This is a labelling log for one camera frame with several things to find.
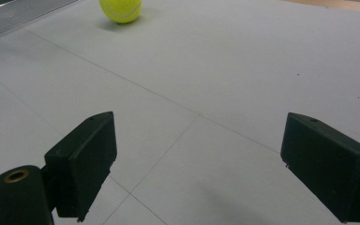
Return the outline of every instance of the floor tile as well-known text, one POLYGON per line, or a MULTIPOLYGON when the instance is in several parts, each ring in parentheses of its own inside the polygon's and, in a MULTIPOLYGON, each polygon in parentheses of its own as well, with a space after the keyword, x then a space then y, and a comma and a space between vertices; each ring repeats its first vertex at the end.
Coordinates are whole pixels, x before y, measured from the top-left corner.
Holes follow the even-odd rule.
POLYGON ((167 224, 341 224, 278 153, 201 117, 132 194, 167 224))
POLYGON ((44 155, 62 136, 0 83, 0 174, 45 165, 44 155))
POLYGON ((2 61, 0 81, 63 135, 93 114, 113 111, 112 178, 129 191, 196 117, 45 41, 2 61))
POLYGON ((0 36, 0 61, 21 53, 40 41, 40 38, 22 29, 0 36))
POLYGON ((105 225, 164 225, 158 217, 144 205, 129 195, 121 206, 112 214, 105 225))
POLYGON ((83 1, 25 29, 276 151, 288 112, 360 142, 360 13, 151 0, 117 25, 83 1))
MULTIPOLYGON (((102 225, 127 195, 127 191, 114 182, 111 177, 107 177, 82 225, 102 225)), ((54 223, 57 225, 80 224, 76 218, 58 217, 55 210, 52 214, 54 223)))

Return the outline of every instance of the white surface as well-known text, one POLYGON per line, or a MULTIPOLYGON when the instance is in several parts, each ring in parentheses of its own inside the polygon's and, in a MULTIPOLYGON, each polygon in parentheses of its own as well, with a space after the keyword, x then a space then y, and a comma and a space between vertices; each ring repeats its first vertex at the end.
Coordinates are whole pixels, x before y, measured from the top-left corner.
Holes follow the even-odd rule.
POLYGON ((105 111, 118 159, 88 224, 340 224, 276 152, 288 112, 360 141, 360 13, 146 0, 117 25, 82 0, 0 37, 0 173, 105 111))

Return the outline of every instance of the screw hole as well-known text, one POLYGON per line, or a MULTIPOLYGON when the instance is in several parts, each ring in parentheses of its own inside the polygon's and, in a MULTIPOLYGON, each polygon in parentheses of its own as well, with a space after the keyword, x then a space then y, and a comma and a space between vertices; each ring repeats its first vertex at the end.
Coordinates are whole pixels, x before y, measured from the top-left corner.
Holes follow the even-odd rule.
POLYGON ((5 177, 5 183, 11 184, 16 183, 21 180, 23 180, 25 177, 27 177, 29 174, 29 171, 26 170, 19 170, 15 172, 11 172, 5 177))

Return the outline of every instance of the tennis ball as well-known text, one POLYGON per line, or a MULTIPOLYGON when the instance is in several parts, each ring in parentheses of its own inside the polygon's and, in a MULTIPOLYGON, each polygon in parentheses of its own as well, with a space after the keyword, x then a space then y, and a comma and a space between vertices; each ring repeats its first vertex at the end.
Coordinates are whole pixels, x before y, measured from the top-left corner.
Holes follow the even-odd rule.
POLYGON ((142 0, 99 0, 104 14, 117 23, 130 23, 140 15, 142 0))

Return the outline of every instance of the yellow tennis ball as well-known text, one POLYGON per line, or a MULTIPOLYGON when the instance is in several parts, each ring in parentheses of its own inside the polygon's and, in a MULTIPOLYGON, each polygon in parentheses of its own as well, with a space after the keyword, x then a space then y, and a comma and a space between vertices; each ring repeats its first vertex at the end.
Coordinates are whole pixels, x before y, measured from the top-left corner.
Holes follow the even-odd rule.
POLYGON ((104 14, 117 23, 130 23, 140 15, 142 0, 99 0, 104 14))

